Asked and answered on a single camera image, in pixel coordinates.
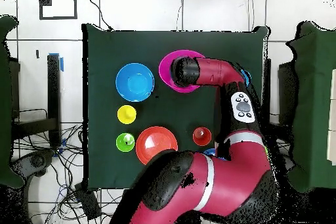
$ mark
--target red bowl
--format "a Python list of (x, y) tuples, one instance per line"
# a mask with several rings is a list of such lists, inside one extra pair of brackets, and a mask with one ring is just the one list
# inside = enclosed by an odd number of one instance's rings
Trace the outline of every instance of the red bowl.
[(198, 127), (192, 134), (192, 140), (194, 140), (198, 146), (208, 145), (211, 141), (211, 131), (206, 127)]
[(145, 129), (135, 144), (136, 155), (145, 165), (156, 154), (169, 149), (177, 150), (177, 140), (168, 129), (158, 126)]

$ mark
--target red cup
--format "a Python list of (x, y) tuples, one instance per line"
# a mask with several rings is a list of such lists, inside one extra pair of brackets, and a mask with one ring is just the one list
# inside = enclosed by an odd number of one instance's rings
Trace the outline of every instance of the red cup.
[(211, 141), (211, 131), (206, 127), (198, 127), (192, 134), (192, 140), (194, 140), (198, 146), (208, 145)]

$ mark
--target blue bowl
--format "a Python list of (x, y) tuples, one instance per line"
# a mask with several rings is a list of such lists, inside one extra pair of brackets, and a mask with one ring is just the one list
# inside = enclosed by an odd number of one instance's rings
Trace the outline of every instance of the blue bowl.
[(154, 76), (143, 64), (127, 64), (118, 72), (115, 86), (126, 101), (144, 101), (154, 89)]
[(207, 156), (214, 156), (216, 154), (216, 150), (214, 148), (208, 148), (206, 151), (203, 152)]

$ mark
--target small cup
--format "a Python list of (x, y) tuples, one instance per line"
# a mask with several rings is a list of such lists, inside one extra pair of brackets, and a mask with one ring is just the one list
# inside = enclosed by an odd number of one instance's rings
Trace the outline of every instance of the small cup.
[(130, 133), (122, 133), (115, 141), (118, 150), (122, 152), (129, 152), (134, 148), (135, 139)]
[(118, 120), (125, 125), (133, 123), (137, 116), (137, 111), (131, 105), (123, 105), (117, 111)]
[(208, 145), (211, 141), (211, 131), (206, 127), (198, 127), (194, 130), (192, 139), (198, 146)]

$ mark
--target green cloth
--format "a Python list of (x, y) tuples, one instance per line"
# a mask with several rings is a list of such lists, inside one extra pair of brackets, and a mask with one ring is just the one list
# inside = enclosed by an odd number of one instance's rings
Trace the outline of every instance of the green cloth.
[(332, 70), (336, 68), (336, 31), (320, 30), (311, 22), (298, 29), (293, 48), (299, 78), (293, 120), (293, 159), (288, 173), (299, 192), (314, 187), (336, 189), (336, 166), (327, 160), (327, 136)]
[(15, 189), (20, 188), (24, 180), (9, 167), (12, 157), (12, 86), (5, 38), (17, 25), (15, 18), (0, 16), (0, 184)]
[[(215, 88), (200, 87), (192, 93), (177, 93), (164, 84), (158, 66), (172, 51), (188, 49), (207, 58), (238, 62), (252, 77), (261, 97), (263, 41), (268, 28), (253, 33), (232, 32), (103, 32), (87, 24), (89, 56), (89, 188), (129, 188), (143, 169), (135, 148), (120, 152), (116, 138), (131, 133), (135, 139), (147, 127), (163, 126), (177, 138), (178, 150), (204, 151), (192, 133), (198, 126), (214, 130)], [(116, 90), (116, 75), (126, 64), (139, 62), (154, 75), (154, 92), (145, 101), (128, 102)], [(124, 104), (135, 107), (136, 120), (124, 125), (117, 110)]]

